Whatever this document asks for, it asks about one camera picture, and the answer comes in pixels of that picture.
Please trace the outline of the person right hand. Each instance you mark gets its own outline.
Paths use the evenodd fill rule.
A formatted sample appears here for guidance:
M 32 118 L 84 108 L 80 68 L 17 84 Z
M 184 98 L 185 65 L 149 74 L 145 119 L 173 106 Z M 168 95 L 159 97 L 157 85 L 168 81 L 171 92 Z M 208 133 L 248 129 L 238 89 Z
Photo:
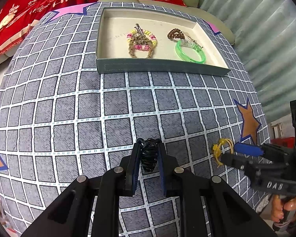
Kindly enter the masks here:
M 288 202 L 283 202 L 279 198 L 279 195 L 274 195 L 271 209 L 271 220 L 276 223 L 282 220 L 284 218 L 284 210 L 295 211 L 292 221 L 296 221 L 296 197 Z

